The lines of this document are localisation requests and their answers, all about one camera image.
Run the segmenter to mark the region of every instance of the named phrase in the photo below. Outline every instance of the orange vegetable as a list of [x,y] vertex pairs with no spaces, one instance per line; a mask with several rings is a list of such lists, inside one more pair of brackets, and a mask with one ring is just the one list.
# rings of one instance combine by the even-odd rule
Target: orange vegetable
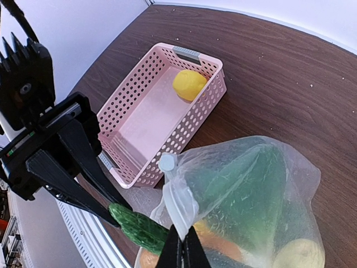
[[[242,253],[237,244],[223,239],[208,229],[204,221],[196,222],[194,225],[196,233],[200,239],[203,248],[217,250],[231,259],[242,262]],[[141,268],[155,268],[158,262],[158,256],[143,249],[140,255]]]
[[204,221],[196,222],[194,228],[203,248],[217,250],[238,262],[243,261],[242,253],[238,245],[216,235],[208,229]]

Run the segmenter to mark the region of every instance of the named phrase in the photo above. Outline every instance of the clear plastic bag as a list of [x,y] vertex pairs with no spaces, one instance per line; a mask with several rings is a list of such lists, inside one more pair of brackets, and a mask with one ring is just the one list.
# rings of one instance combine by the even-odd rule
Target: clear plastic bag
[[325,266],[311,210],[320,171],[291,146],[252,136],[163,155],[160,167],[168,178],[164,203],[181,239],[200,222],[238,245],[251,267]]

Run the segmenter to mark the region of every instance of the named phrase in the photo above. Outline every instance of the green leafy vegetable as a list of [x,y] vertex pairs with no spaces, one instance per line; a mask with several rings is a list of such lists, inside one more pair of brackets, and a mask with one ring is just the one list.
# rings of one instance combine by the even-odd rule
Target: green leafy vegetable
[[[273,145],[262,144],[237,160],[226,166],[223,170],[226,175],[220,180],[239,184],[206,220],[212,231],[245,250],[271,254],[286,184],[283,155]],[[214,187],[209,191],[206,193],[209,197],[222,196]]]

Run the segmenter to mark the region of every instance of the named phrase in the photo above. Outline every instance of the cucumber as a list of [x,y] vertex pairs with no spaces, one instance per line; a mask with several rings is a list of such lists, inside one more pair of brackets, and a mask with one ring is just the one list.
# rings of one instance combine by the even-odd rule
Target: cucumber
[[120,204],[112,203],[108,210],[131,241],[149,252],[160,255],[168,236],[168,229]]

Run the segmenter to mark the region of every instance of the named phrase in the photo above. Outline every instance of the lemon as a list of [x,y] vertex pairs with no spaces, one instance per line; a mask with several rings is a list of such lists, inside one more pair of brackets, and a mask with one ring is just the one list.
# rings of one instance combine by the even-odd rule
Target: lemon
[[173,80],[173,89],[177,95],[187,101],[193,101],[206,85],[207,79],[196,71],[180,71]]
[[273,268],[324,268],[325,254],[314,241],[296,239],[286,244],[275,258]]

